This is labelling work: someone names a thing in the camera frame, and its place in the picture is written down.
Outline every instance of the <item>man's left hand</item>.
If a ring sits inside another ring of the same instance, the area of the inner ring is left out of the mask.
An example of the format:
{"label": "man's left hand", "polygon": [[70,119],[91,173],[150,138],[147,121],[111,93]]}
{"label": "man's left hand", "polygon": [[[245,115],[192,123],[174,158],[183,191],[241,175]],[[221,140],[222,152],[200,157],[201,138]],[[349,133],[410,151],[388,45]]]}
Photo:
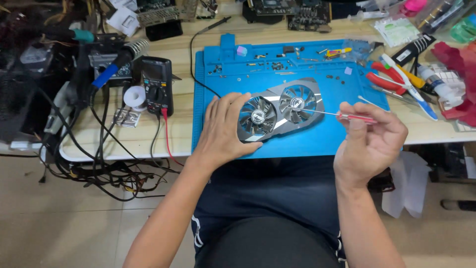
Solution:
{"label": "man's left hand", "polygon": [[205,123],[197,147],[189,160],[214,171],[263,145],[262,142],[244,144],[238,139],[239,113],[250,97],[250,93],[229,93],[221,99],[213,97],[205,112]]}

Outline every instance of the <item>screwdriver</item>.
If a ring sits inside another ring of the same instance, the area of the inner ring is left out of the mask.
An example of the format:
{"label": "screwdriver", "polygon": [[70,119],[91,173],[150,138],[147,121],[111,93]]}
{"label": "screwdriver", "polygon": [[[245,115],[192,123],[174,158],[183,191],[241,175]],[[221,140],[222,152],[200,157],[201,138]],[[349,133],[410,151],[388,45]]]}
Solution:
{"label": "screwdriver", "polygon": [[350,121],[350,119],[360,119],[360,120],[363,120],[366,124],[377,124],[377,123],[378,123],[378,122],[377,122],[375,119],[373,119],[372,117],[363,116],[363,115],[359,115],[359,114],[328,113],[328,112],[321,112],[321,111],[308,110],[308,109],[300,109],[300,108],[292,108],[292,109],[301,110],[301,111],[308,111],[308,112],[314,112],[314,113],[331,114],[331,115],[335,115],[335,116],[339,117],[339,119],[344,119],[344,120],[349,120],[349,121]]}

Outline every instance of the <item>hand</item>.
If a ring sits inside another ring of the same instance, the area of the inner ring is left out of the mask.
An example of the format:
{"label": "hand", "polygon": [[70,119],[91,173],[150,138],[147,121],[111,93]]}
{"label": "hand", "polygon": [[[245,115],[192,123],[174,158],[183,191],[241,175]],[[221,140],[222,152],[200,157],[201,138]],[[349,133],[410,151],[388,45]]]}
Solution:
{"label": "hand", "polygon": [[407,127],[392,113],[371,104],[340,104],[341,113],[368,114],[378,121],[366,125],[360,119],[339,120],[346,139],[334,159],[337,187],[366,188],[368,181],[392,164],[408,135]]}
{"label": "hand", "polygon": [[189,157],[191,161],[198,161],[213,172],[263,145],[262,142],[244,144],[238,139],[239,113],[250,97],[250,93],[229,93],[221,99],[213,97],[205,112],[205,123],[197,147]]}

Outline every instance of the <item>white spool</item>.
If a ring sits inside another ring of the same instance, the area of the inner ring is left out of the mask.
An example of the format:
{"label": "white spool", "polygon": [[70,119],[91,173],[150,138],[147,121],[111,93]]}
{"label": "white spool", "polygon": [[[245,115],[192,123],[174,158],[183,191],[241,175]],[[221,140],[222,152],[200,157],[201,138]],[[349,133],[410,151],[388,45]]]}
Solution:
{"label": "white spool", "polygon": [[147,109],[146,104],[146,90],[143,86],[132,86],[124,96],[122,97],[127,106],[131,107],[134,111],[142,112]]}

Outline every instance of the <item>white bottle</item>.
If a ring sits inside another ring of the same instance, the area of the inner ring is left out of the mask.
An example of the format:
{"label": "white bottle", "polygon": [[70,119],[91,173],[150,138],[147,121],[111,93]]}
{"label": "white bottle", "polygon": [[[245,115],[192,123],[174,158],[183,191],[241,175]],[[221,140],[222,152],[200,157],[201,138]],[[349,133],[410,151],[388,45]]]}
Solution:
{"label": "white bottle", "polygon": [[445,84],[433,70],[420,64],[417,70],[421,78],[434,88],[438,96],[442,98],[442,101],[446,101],[451,107],[456,107],[463,103],[461,97],[457,97],[455,91]]}

